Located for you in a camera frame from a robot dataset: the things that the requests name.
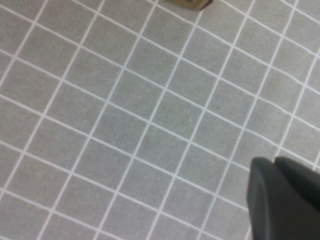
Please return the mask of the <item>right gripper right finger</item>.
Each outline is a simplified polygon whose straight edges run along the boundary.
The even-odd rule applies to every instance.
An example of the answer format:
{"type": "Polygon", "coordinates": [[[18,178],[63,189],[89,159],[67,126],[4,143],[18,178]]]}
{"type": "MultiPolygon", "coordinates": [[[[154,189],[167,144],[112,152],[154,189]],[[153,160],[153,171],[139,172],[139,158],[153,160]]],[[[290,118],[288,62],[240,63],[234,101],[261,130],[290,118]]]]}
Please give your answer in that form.
{"type": "Polygon", "coordinates": [[[319,212],[320,174],[285,156],[276,157],[274,164],[293,189],[319,212]]]}

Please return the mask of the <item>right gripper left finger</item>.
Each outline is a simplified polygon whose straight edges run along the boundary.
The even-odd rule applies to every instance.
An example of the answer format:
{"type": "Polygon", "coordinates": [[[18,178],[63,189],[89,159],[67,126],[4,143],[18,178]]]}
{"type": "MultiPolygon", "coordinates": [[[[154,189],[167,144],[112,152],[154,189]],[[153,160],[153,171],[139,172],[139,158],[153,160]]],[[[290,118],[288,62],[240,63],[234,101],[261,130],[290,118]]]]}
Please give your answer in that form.
{"type": "Polygon", "coordinates": [[[264,157],[251,161],[246,201],[254,240],[318,240],[320,211],[264,157]]]}

